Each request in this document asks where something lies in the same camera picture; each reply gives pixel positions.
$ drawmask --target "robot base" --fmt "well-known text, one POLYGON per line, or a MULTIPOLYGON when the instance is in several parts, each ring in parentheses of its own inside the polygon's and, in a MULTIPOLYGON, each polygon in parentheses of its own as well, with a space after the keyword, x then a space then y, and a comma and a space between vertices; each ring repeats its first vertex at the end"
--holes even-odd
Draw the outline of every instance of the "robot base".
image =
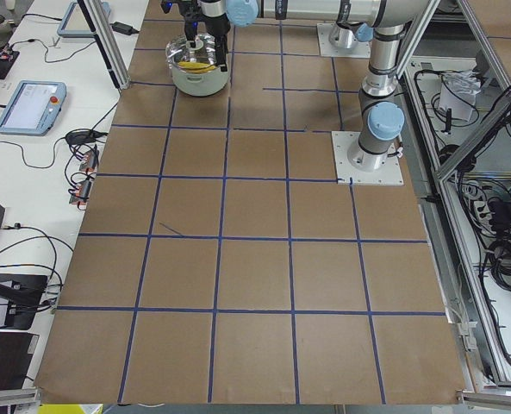
POLYGON ((318 42, 321 47, 321 56, 331 58, 357 58, 368 59, 370 57, 370 43, 368 41, 357 41, 357 45, 351 49, 336 47, 328 39, 335 23, 318 23, 318 42))
POLYGON ((388 158, 375 172, 364 172, 355 167, 347 158, 349 147, 358 139, 359 132, 332 132, 333 156, 338 184, 354 185, 403 185, 401 166, 396 157, 388 158))

